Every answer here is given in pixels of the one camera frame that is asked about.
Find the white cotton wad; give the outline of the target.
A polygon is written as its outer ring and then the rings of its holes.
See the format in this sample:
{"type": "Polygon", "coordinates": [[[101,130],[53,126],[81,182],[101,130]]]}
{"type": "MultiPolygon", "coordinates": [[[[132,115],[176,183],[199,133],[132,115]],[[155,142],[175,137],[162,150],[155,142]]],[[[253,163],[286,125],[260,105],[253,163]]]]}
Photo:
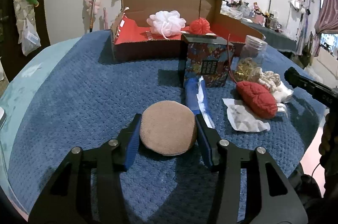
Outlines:
{"type": "Polygon", "coordinates": [[[287,88],[281,81],[271,94],[275,98],[276,103],[287,103],[293,96],[293,90],[287,88]]]}

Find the cream crocheted item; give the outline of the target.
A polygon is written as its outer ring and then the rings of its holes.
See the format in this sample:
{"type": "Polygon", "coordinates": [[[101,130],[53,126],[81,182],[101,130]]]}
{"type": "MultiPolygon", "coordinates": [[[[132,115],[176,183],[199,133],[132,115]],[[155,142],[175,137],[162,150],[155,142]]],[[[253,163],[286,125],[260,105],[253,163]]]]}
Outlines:
{"type": "Polygon", "coordinates": [[[261,68],[258,68],[256,82],[268,89],[270,93],[273,93],[280,86],[281,79],[278,73],[274,73],[273,71],[263,72],[261,68]]]}

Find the red knitted pouch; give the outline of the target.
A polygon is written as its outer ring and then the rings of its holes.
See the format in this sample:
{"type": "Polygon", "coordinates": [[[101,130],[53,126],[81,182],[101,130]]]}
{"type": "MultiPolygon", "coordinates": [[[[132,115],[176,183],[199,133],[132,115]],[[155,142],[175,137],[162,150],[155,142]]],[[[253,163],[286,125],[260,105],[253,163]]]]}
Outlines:
{"type": "Polygon", "coordinates": [[[256,82],[240,81],[236,84],[237,92],[244,103],[262,119],[272,119],[277,113],[277,102],[272,94],[256,82]]]}

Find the brown round powder puff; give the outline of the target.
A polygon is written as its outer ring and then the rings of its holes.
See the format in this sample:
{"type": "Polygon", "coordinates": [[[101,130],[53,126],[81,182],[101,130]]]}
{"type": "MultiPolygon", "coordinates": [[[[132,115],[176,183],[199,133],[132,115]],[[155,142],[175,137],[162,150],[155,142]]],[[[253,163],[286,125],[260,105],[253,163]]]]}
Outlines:
{"type": "Polygon", "coordinates": [[[176,101],[154,103],[142,114],[140,140],[162,156],[184,154],[196,141],[195,115],[176,101]]]}

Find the blue white tube package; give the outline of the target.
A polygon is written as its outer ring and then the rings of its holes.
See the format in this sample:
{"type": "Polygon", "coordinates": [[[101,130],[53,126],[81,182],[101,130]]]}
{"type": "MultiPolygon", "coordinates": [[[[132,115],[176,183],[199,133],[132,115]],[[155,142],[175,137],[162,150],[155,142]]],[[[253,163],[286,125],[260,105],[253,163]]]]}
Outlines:
{"type": "Polygon", "coordinates": [[[215,128],[207,99],[206,83],[203,76],[189,78],[184,83],[186,106],[194,115],[202,114],[209,128],[215,128]]]}

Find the red mesh bath pouf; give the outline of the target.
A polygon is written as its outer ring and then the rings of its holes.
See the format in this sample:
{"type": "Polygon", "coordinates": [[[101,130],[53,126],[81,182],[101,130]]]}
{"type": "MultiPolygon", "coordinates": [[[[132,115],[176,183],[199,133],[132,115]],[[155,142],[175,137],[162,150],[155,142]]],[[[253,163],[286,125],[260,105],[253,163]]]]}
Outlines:
{"type": "Polygon", "coordinates": [[[189,32],[196,35],[206,35],[210,33],[210,23],[205,18],[196,19],[190,23],[189,32]]]}

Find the white mesh bath pouf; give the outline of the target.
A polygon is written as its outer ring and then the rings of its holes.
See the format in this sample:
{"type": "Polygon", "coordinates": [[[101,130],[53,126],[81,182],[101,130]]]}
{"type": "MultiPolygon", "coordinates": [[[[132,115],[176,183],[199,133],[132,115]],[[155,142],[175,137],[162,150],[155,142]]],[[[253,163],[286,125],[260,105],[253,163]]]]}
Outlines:
{"type": "Polygon", "coordinates": [[[158,11],[155,14],[151,14],[146,22],[150,26],[152,34],[161,35],[166,40],[171,36],[180,34],[181,30],[186,26],[186,20],[181,18],[180,13],[176,10],[158,11]]]}

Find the pink curtain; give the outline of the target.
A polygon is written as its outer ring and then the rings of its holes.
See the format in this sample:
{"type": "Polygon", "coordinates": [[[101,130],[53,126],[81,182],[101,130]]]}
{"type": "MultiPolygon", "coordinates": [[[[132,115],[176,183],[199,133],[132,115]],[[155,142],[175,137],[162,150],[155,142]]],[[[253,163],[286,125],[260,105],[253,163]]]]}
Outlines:
{"type": "Polygon", "coordinates": [[[315,24],[316,34],[337,34],[337,23],[337,0],[324,0],[315,24]]]}

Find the dark green tablecloth table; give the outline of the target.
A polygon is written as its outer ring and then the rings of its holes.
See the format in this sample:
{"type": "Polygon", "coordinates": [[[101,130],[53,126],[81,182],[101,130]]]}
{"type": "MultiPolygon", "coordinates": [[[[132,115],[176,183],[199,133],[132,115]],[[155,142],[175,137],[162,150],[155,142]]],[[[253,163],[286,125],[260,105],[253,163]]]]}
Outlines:
{"type": "Polygon", "coordinates": [[[265,16],[260,12],[260,8],[256,12],[256,9],[251,9],[247,2],[222,1],[220,13],[260,32],[263,35],[263,40],[279,52],[296,54],[295,41],[262,25],[265,22],[265,16]]]}

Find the white crumpled paper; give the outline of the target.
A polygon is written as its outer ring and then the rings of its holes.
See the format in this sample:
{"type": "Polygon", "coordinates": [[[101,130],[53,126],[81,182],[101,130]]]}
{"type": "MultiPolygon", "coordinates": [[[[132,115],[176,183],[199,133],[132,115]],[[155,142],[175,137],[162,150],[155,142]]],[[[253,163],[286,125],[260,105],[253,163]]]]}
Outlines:
{"type": "Polygon", "coordinates": [[[227,107],[228,121],[235,131],[263,132],[270,131],[270,124],[255,115],[241,100],[222,99],[227,107]]]}

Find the clear jar with gold beads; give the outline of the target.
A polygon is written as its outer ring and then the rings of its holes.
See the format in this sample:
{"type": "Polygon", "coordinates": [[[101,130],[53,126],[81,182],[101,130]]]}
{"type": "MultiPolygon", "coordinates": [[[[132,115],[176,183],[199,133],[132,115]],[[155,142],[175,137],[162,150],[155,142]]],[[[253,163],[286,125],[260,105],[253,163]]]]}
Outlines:
{"type": "Polygon", "coordinates": [[[247,35],[241,50],[234,78],[236,81],[247,81],[255,68],[262,66],[267,49],[267,42],[254,36],[247,35]]]}

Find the black floral gift box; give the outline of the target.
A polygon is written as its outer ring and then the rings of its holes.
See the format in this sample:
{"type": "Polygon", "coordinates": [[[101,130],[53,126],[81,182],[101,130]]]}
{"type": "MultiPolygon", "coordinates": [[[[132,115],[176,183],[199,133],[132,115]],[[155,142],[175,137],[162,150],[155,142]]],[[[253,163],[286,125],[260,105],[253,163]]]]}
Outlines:
{"type": "Polygon", "coordinates": [[[226,39],[211,35],[181,35],[178,76],[182,84],[202,76],[206,87],[225,85],[235,47],[226,39]]]}

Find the clear plastic bag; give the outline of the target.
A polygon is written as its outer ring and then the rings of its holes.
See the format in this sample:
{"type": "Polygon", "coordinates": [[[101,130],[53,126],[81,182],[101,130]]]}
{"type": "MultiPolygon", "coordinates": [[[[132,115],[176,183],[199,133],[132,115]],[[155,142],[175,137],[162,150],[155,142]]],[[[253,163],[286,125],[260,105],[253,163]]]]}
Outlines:
{"type": "Polygon", "coordinates": [[[31,24],[29,19],[26,18],[21,35],[21,47],[23,55],[27,56],[31,52],[38,49],[40,46],[40,38],[35,30],[35,27],[31,24]]]}

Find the brown cardboard box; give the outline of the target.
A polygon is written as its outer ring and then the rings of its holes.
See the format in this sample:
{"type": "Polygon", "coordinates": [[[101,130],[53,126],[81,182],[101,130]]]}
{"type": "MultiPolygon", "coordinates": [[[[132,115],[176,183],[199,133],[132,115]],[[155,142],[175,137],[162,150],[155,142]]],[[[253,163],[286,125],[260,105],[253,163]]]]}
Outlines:
{"type": "Polygon", "coordinates": [[[176,58],[181,35],[196,33],[230,38],[239,55],[246,36],[262,33],[221,14],[221,0],[121,0],[121,12],[110,30],[118,62],[176,58]]]}

